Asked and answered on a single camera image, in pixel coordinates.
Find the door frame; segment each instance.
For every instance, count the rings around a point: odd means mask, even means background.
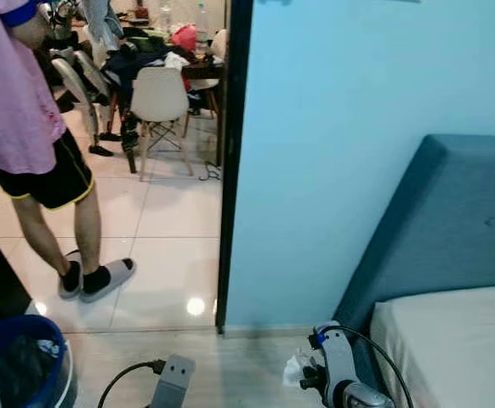
[[[229,295],[230,260],[236,211],[236,189],[240,168],[240,149],[246,81],[248,79],[249,43],[253,0],[230,0],[228,63],[225,72],[225,152],[223,154],[223,196],[219,243],[219,275],[215,325],[218,333],[225,326]]]

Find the black sock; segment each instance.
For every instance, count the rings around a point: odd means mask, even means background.
[[[61,276],[60,279],[62,280],[62,286],[67,292],[75,291],[79,285],[79,263],[70,261],[68,273]]]
[[[83,291],[91,295],[108,286],[110,281],[110,271],[106,267],[100,266],[92,274],[83,276]]]

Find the person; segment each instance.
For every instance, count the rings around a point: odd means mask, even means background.
[[[0,0],[0,186],[23,234],[59,274],[59,295],[102,298],[136,269],[130,258],[100,265],[100,210],[91,173],[60,116],[31,48],[48,35],[36,0]],[[63,255],[41,205],[75,203],[78,250]]]

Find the black shorts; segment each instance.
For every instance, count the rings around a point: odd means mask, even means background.
[[[0,186],[13,199],[32,196],[49,209],[84,198],[93,188],[93,174],[69,130],[53,144],[56,164],[45,174],[11,174],[0,170]]]

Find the gray device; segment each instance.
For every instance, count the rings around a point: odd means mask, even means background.
[[[314,359],[303,367],[302,389],[316,388],[321,400],[328,408],[395,408],[387,396],[359,381],[350,343],[336,321],[314,327],[309,336],[310,345],[323,354],[325,366]]]
[[[195,361],[172,354],[156,384],[150,407],[181,408],[193,372]]]

